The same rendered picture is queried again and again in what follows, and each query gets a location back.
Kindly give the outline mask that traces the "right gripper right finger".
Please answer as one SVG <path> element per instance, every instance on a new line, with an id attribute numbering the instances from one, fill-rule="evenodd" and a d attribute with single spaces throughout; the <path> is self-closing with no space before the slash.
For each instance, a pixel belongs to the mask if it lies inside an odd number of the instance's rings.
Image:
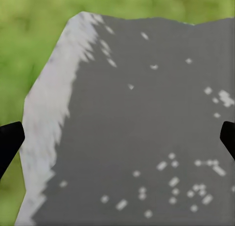
<path id="1" fill-rule="evenodd" d="M 235 123 L 229 121 L 223 123 L 220 140 L 235 160 Z"/>

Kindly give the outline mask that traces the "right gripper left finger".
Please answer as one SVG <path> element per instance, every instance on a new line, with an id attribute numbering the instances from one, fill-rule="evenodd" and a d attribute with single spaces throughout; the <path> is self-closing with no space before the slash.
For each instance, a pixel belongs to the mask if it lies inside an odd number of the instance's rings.
<path id="1" fill-rule="evenodd" d="M 0 179 L 21 147 L 24 128 L 20 121 L 0 127 Z"/>

